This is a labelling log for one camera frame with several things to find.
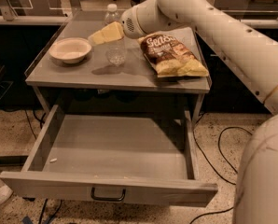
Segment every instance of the bottle cap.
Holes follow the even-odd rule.
[[[109,4],[107,7],[107,11],[115,12],[118,10],[118,6],[116,4]]]

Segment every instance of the desk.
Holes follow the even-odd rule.
[[[103,24],[104,13],[78,12],[57,39],[86,38]],[[190,28],[169,32],[202,59]],[[216,184],[198,181],[192,127],[210,90],[209,77],[157,78],[135,40],[126,38],[127,62],[110,66],[104,46],[78,65],[46,53],[28,72],[49,113],[20,173],[1,178],[24,197],[99,202],[205,206]],[[50,104],[43,88],[109,89],[137,93],[131,102],[115,97],[87,103]]]

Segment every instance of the white bowl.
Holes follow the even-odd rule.
[[[49,49],[51,57],[64,63],[79,63],[91,51],[87,39],[72,37],[55,42]]]

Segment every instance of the gray tabletop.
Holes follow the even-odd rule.
[[[104,13],[81,11],[69,21],[57,40],[67,37],[87,38],[103,27]],[[190,28],[167,32],[183,42],[201,60],[196,38]],[[93,51],[78,64],[64,64],[53,60],[47,52],[27,77],[28,85],[37,87],[110,89],[125,91],[162,91],[207,93],[210,85],[206,77],[157,77],[144,58],[136,40],[125,38],[127,60],[123,66],[110,65],[105,57],[105,46]]]

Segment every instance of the speckled floor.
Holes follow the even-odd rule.
[[[32,111],[29,110],[27,114],[35,135],[38,135],[40,131],[38,121],[34,118]],[[206,113],[195,129],[197,142],[220,174],[235,182],[236,174],[232,172],[218,152],[217,142],[220,133],[228,127],[242,127],[252,133],[269,116],[267,114]],[[221,136],[221,148],[236,168],[239,167],[243,148],[249,138],[250,135],[240,129],[229,129]],[[23,110],[11,113],[0,110],[0,156],[28,154],[34,141],[35,138]],[[200,214],[232,207],[235,187],[215,174],[198,149],[197,157],[200,180],[218,185],[217,195],[206,208],[63,201],[52,223],[185,224]],[[0,172],[2,170],[19,171],[20,168],[0,168]],[[44,201],[43,199],[27,201],[14,193],[8,201],[0,206],[0,223],[22,223],[25,217],[29,217],[33,223],[38,223]],[[52,215],[59,205],[59,200],[49,200],[43,220]],[[229,211],[225,214],[202,217],[194,224],[230,224],[231,216],[232,211]]]

